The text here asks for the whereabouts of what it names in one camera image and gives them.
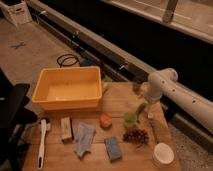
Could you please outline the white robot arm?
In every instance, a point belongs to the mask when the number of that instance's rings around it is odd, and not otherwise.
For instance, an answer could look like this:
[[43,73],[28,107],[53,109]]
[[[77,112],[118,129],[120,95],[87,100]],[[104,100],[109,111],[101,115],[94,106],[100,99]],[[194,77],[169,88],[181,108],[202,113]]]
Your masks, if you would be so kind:
[[172,100],[213,134],[213,102],[180,84],[173,68],[156,70],[148,76],[144,98],[154,103],[162,96]]

